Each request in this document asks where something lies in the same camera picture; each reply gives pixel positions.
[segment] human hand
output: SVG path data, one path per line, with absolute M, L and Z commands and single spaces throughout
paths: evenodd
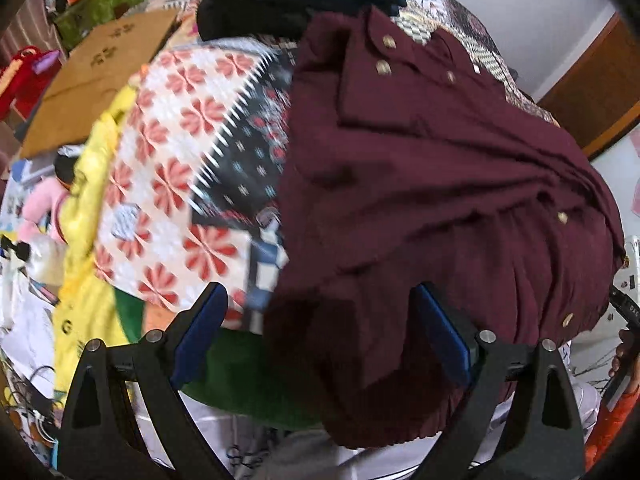
M 616 348 L 616 356 L 611 361 L 611 370 L 609 370 L 609 377 L 613 377 L 615 372 L 620 369 L 620 358 L 623 357 L 629 350 L 634 342 L 634 336 L 629 330 L 621 330 L 618 334 L 622 343 L 620 343 Z M 626 394 L 633 394 L 640 386 L 640 356 L 636 359 L 634 363 L 632 374 L 631 374 L 631 382 L 629 386 L 626 387 Z

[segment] cardboard box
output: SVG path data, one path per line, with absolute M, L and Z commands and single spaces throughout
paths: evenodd
M 45 92 L 20 156 L 84 142 L 129 77 L 164 45 L 176 13 L 143 12 L 95 27 Z

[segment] purple fabric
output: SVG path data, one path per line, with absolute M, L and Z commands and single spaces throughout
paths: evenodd
M 264 336 L 338 444 L 433 435 L 460 401 L 408 307 L 420 282 L 504 342 L 559 346 L 596 324 L 623 257 L 609 189 L 450 34 L 422 46 L 377 9 L 320 14 L 291 99 L 290 260 Z

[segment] green fabric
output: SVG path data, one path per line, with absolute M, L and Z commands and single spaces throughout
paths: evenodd
M 137 343 L 144 302 L 114 291 L 122 329 L 131 343 Z M 319 422 L 293 398 L 271 367 L 262 337 L 251 332 L 221 329 L 207 351 L 201 377 L 182 391 L 203 404 L 252 416 L 273 428 L 303 430 Z
M 53 21 L 62 45 L 69 51 L 96 25 L 115 20 L 114 10 L 123 4 L 136 6 L 144 0 L 78 0 Z

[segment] red plush toy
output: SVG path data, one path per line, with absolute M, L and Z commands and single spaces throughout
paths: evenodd
M 59 50 L 41 52 L 27 46 L 14 56 L 9 66 L 0 72 L 0 120 L 14 103 L 16 111 L 26 118 L 38 99 L 58 73 L 62 64 Z

